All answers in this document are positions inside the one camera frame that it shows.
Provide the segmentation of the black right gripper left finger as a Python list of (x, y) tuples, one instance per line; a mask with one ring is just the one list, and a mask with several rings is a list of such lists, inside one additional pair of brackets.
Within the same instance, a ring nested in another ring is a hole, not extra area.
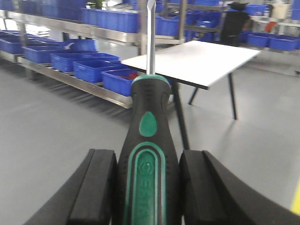
[(89, 150), (61, 188), (27, 225), (108, 225), (116, 156), (112, 150)]

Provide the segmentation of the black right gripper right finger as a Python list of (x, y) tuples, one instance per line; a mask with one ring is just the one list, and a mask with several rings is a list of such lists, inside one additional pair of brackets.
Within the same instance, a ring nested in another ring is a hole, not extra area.
[(187, 225), (298, 225), (300, 217), (252, 189), (208, 151), (180, 159)]

